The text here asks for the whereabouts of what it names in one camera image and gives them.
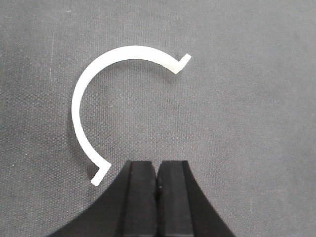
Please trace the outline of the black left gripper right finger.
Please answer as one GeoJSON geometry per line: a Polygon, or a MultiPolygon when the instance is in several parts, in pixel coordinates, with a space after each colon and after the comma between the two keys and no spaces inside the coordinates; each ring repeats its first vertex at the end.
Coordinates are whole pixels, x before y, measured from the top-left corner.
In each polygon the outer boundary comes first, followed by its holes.
{"type": "Polygon", "coordinates": [[[187,161],[163,161],[158,170],[159,237],[232,237],[199,187],[187,161]]]}

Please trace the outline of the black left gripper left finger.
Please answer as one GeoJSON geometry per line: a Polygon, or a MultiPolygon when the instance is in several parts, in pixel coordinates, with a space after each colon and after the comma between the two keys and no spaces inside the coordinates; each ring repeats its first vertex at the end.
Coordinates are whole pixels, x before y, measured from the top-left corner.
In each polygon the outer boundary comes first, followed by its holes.
{"type": "Polygon", "coordinates": [[[150,161],[128,161],[105,192],[54,237],[154,237],[156,174],[150,161]]]}

